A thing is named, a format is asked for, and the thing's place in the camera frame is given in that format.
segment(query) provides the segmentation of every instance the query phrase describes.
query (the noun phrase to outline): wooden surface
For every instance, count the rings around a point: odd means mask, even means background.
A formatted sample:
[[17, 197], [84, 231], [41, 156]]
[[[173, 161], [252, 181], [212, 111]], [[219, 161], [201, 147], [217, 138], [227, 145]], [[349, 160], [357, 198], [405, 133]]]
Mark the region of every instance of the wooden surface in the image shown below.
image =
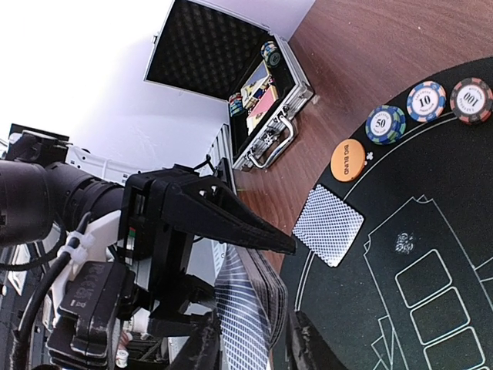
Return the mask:
[[[317, 0], [290, 42], [317, 95], [267, 171], [236, 172], [242, 200], [290, 234], [308, 192], [378, 104], [420, 79], [493, 53], [489, 0]], [[283, 256], [268, 254], [280, 270]]]

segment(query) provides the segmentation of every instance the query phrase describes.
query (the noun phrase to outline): white rectangle outline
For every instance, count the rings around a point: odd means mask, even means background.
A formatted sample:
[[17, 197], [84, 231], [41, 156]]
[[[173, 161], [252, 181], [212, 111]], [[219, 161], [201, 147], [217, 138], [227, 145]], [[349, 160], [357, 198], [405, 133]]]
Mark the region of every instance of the white rectangle outline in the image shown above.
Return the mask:
[[[416, 321], [414, 320], [414, 316], [413, 316], [413, 312], [415, 312], [416, 310], [419, 310], [420, 308], [423, 308], [425, 305], [427, 304], [430, 304], [432, 301], [434, 301], [435, 299], [441, 297], [442, 295], [448, 293], [449, 291], [455, 291], [455, 294], [457, 295], [457, 298], [459, 299], [459, 301], [461, 302], [461, 305], [462, 305], [462, 308], [464, 309], [464, 313], [465, 313], [465, 316], [467, 318], [467, 320], [465, 321], [464, 324], [460, 325], [460, 326], [457, 326], [455, 329], [452, 329], [450, 330], [449, 332], [443, 334], [443, 335], [440, 335], [439, 337], [437, 338], [434, 338], [430, 341], [427, 341], [427, 342], [423, 342], [423, 339], [421, 338], [421, 334], [418, 330], [418, 326], [416, 325]], [[450, 287], [449, 289], [445, 290], [445, 291], [442, 291], [440, 294], [434, 296], [432, 299], [430, 299], [429, 301], [426, 301], [425, 303], [423, 304], [420, 304], [418, 307], [415, 307], [411, 310], [411, 312], [409, 313], [409, 315], [411, 316], [411, 321], [413, 322], [413, 325], [414, 325], [414, 329], [416, 330], [416, 332], [418, 333], [418, 338], [419, 338], [419, 342], [422, 344], [422, 345], [429, 345], [430, 343], [433, 343], [435, 341], [439, 341], [440, 339], [442, 338], [445, 338], [445, 337], [448, 337], [450, 334], [453, 334], [455, 333], [456, 331], [468, 326], [470, 323], [471, 323], [471, 317], [469, 316], [469, 312], [468, 312], [468, 309], [465, 307], [465, 304], [464, 304], [464, 301], [462, 301], [462, 297], [461, 297], [461, 294], [459, 293], [459, 290], [456, 288], [456, 287]]]
[[486, 362], [485, 353], [483, 352], [483, 348], [481, 347], [481, 343], [479, 342], [478, 336], [476, 335], [476, 330], [472, 326], [468, 326], [468, 327], [454, 333], [453, 335], [450, 335], [449, 337], [443, 338], [440, 341], [437, 341], [432, 345], [424, 347], [423, 354], [424, 354], [424, 358], [426, 358], [426, 363], [428, 364], [429, 370], [433, 370], [433, 368], [431, 367], [430, 360], [428, 359], [428, 355], [426, 354], [426, 350], [431, 348], [431, 347], [434, 347], [435, 345], [439, 345], [443, 341], [447, 341], [448, 339], [451, 339], [452, 337], [455, 337], [455, 336], [459, 335], [460, 333], [463, 333], [466, 330], [472, 331], [472, 334], [474, 335], [474, 337], [476, 339], [476, 344], [478, 345], [479, 353], [481, 353], [481, 358], [483, 359], [483, 362], [481, 364], [476, 364], [476, 365], [472, 366], [471, 368], [465, 368], [464, 370], [472, 370], [473, 368], [477, 368], [478, 366], [482, 366], [485, 364], [485, 362]]
[[[438, 259], [440, 260], [441, 262], [441, 265], [443, 266], [445, 272], [447, 273], [447, 276], [448, 276], [448, 284], [446, 284], [444, 287], [438, 289], [436, 292], [434, 292], [433, 294], [427, 296], [426, 298], [423, 298], [421, 299], [420, 301], [416, 302], [415, 304], [413, 304], [412, 306], [410, 306], [408, 303], [407, 303], [407, 300], [406, 300], [406, 297], [404, 296], [404, 292], [402, 291], [402, 288], [401, 288], [401, 285], [399, 284], [399, 280], [397, 279], [397, 277], [404, 273], [406, 270], [409, 270], [411, 267], [413, 267], [414, 265], [416, 265], [418, 262], [420, 262], [421, 260], [425, 259], [429, 254], [431, 254], [432, 252], [435, 252], [438, 256]], [[410, 264], [409, 266], [407, 266], [405, 269], [403, 269], [402, 271], [398, 272], [396, 275], [395, 275], [395, 282], [397, 284], [397, 287], [399, 288], [399, 291], [402, 295], [402, 298], [404, 299], [404, 303], [406, 304], [406, 307], [407, 308], [413, 308], [413, 307], [416, 307], [418, 306], [420, 303], [422, 302], [425, 302], [427, 301], [428, 299], [434, 297], [436, 294], [440, 293], [441, 291], [444, 291], [445, 289], [447, 289], [448, 287], [450, 287], [452, 285], [452, 276], [450, 275], [450, 273], [448, 272], [448, 269], [447, 269], [447, 266], [445, 266], [445, 262], [444, 260], [441, 258], [441, 255], [440, 255], [440, 252], [438, 252], [436, 249], [432, 249], [431, 251], [427, 252], [425, 255], [423, 255], [422, 257], [420, 257], [419, 259], [417, 259], [415, 262], [413, 262], [412, 264]]]

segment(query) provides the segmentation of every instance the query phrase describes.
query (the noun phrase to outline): poker mat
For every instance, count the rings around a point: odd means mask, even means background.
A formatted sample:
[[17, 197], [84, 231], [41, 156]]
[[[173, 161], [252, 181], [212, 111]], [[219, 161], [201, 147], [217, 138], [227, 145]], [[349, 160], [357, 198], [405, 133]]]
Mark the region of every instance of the poker mat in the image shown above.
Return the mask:
[[[423, 81], [449, 98], [468, 77], [493, 86], [491, 71], [486, 58]], [[493, 117], [469, 126], [448, 102], [438, 119], [417, 123], [406, 99], [418, 83], [388, 102], [406, 112], [397, 143], [372, 143], [363, 124], [352, 136], [369, 155], [363, 173], [341, 183], [327, 166], [317, 181], [364, 217], [347, 255], [328, 267], [298, 241], [281, 277], [290, 308], [347, 369], [493, 369]], [[403, 232], [410, 254], [394, 250]], [[287, 368], [283, 347], [276, 370]]]

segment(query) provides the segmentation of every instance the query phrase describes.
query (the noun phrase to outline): white backdrop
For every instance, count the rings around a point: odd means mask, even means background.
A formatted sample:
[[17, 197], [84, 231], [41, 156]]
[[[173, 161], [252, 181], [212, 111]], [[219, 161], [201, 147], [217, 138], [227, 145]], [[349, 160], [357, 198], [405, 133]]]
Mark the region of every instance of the white backdrop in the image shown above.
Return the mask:
[[[286, 37], [313, 1], [214, 0], [258, 22], [259, 7], [278, 7], [273, 28]], [[0, 2], [0, 137], [18, 123], [133, 165], [200, 162], [228, 120], [226, 103], [143, 82], [170, 3]]]

